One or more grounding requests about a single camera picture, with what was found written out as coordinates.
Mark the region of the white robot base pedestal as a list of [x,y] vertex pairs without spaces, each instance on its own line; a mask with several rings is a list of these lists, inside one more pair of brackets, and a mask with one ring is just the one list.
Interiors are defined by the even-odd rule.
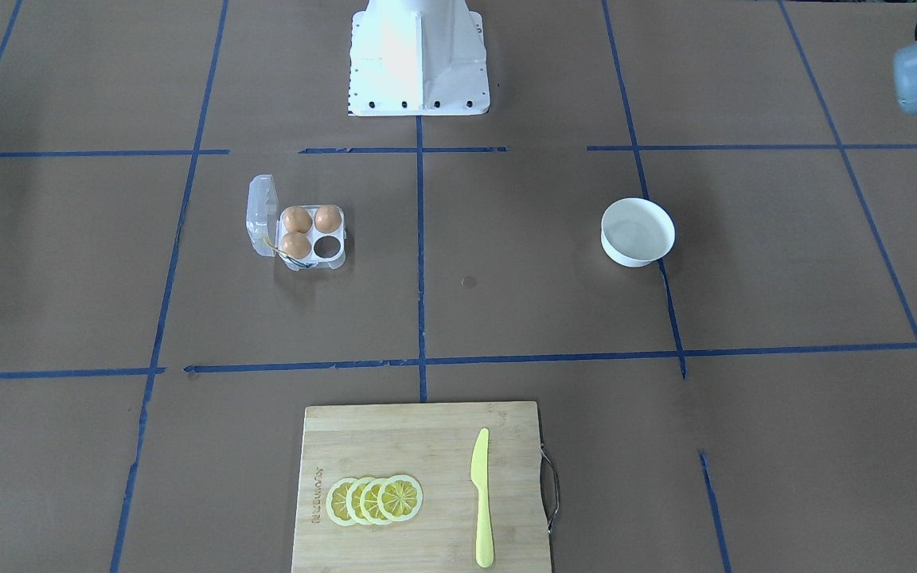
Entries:
[[488,113],[484,22],[465,1],[370,1],[350,30],[349,115]]

